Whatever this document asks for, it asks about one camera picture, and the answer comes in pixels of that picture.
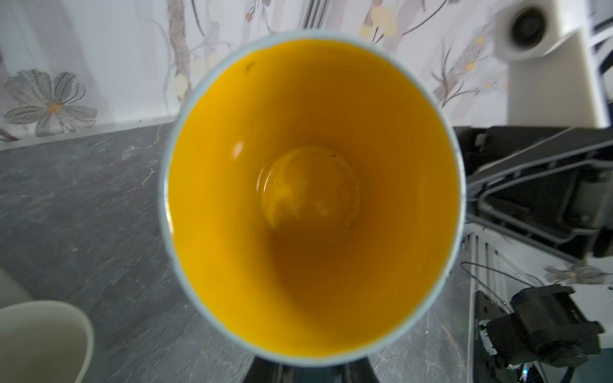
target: light blue rim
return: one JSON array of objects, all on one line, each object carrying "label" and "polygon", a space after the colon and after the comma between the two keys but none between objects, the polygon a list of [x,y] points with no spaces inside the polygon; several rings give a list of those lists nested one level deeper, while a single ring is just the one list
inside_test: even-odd
[{"label": "light blue rim", "polygon": [[[213,313],[204,305],[202,300],[196,294],[196,291],[189,283],[183,268],[181,267],[181,263],[179,258],[175,252],[174,242],[171,234],[171,225],[172,221],[170,220],[170,211],[168,209],[168,177],[170,172],[170,162],[172,160],[172,155],[177,144],[177,140],[179,135],[181,134],[181,129],[183,125],[188,119],[190,111],[194,108],[196,103],[200,100],[200,98],[207,92],[209,87],[217,80],[217,78],[226,71],[228,67],[236,63],[239,59],[261,49],[266,49],[273,47],[275,45],[289,42],[293,40],[332,40],[337,42],[344,42],[347,44],[352,44],[357,47],[363,48],[375,55],[378,55],[393,65],[397,70],[399,70],[414,86],[416,86],[422,95],[428,100],[430,105],[436,111],[439,119],[443,122],[445,126],[445,131],[447,133],[447,138],[449,139],[449,143],[454,151],[455,156],[455,166],[457,172],[457,180],[458,180],[458,190],[460,193],[458,194],[459,198],[459,210],[457,214],[457,224],[454,234],[454,239],[452,241],[451,250],[449,251],[449,255],[447,257],[447,261],[441,270],[436,283],[432,286],[432,288],[428,291],[426,296],[422,299],[422,301],[416,306],[413,312],[405,318],[401,324],[396,326],[391,332],[377,339],[376,341],[371,342],[367,346],[361,347],[360,349],[353,350],[351,352],[345,352],[342,354],[333,354],[326,357],[294,357],[283,354],[278,354],[276,352],[270,352],[266,349],[263,349],[255,344],[251,344],[244,339],[240,338],[238,335],[232,333],[228,330],[224,324],[217,319]],[[466,181],[464,177],[464,163],[462,161],[462,153],[460,152],[460,147],[458,145],[455,133],[451,128],[451,124],[447,120],[447,117],[443,114],[443,111],[437,106],[434,98],[427,91],[423,84],[407,69],[405,69],[396,59],[389,56],[387,53],[382,50],[366,44],[365,42],[359,41],[349,36],[345,36],[335,32],[325,32],[325,31],[292,31],[292,32],[283,32],[279,34],[275,34],[272,36],[265,37],[258,41],[255,41],[249,45],[239,48],[237,51],[233,52],[231,55],[223,59],[211,72],[209,72],[205,78],[198,84],[195,88],[194,92],[187,99],[177,121],[175,122],[175,126],[172,129],[167,147],[164,152],[164,157],[162,160],[161,174],[159,177],[159,186],[158,186],[158,211],[159,211],[159,220],[160,226],[162,228],[162,240],[164,241],[164,247],[166,251],[170,255],[170,258],[173,262],[173,268],[175,270],[175,275],[179,279],[181,286],[183,286],[183,290],[186,292],[187,296],[191,300],[191,302],[197,307],[200,313],[208,319],[209,322],[215,326],[217,330],[224,333],[228,336],[232,341],[240,344],[246,350],[264,358],[267,360],[271,360],[274,362],[294,365],[294,366],[305,366],[305,367],[323,367],[323,366],[331,366],[331,365],[339,365],[347,362],[351,362],[362,357],[365,357],[369,354],[373,354],[376,351],[392,344],[396,340],[398,340],[402,334],[406,333],[413,325],[425,314],[425,312],[432,306],[435,299],[440,294],[443,286],[445,284],[445,280],[447,279],[451,268],[455,264],[455,259],[457,257],[458,249],[460,246],[460,237],[462,235],[463,225],[464,225],[464,217],[466,210]]]}]

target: orange flower center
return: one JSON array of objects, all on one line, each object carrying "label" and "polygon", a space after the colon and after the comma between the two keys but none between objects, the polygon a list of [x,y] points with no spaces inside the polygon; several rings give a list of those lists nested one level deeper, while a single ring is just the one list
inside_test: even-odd
[{"label": "orange flower center", "polygon": [[62,104],[49,104],[47,106],[47,113],[58,113],[60,110],[62,110],[62,107]]}]

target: white cup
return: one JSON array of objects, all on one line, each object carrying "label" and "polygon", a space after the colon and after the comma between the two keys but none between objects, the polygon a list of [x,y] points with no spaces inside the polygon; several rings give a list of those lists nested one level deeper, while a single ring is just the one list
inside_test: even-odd
[{"label": "white cup", "polygon": [[60,301],[0,309],[0,382],[80,383],[94,354],[87,315]]}]

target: floral wallpaper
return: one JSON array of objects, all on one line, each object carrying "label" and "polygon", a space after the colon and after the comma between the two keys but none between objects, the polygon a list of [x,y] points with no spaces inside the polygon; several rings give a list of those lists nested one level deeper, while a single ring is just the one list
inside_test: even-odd
[{"label": "floral wallpaper", "polygon": [[175,116],[220,60],[298,29],[308,3],[0,2],[0,141]]},{"label": "floral wallpaper", "polygon": [[393,53],[453,124],[506,122],[506,66],[493,56],[493,16],[512,0],[330,0],[324,27]]}]

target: gray marble countertop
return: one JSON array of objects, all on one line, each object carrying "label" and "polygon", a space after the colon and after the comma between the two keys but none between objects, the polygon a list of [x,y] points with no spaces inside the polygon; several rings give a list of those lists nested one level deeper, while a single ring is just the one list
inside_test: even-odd
[{"label": "gray marble countertop", "polygon": [[[253,356],[196,312],[162,246],[156,186],[168,132],[0,152],[0,268],[34,299],[89,315],[109,382],[240,382]],[[454,268],[413,329],[370,356],[381,383],[466,382],[469,295]]]}]

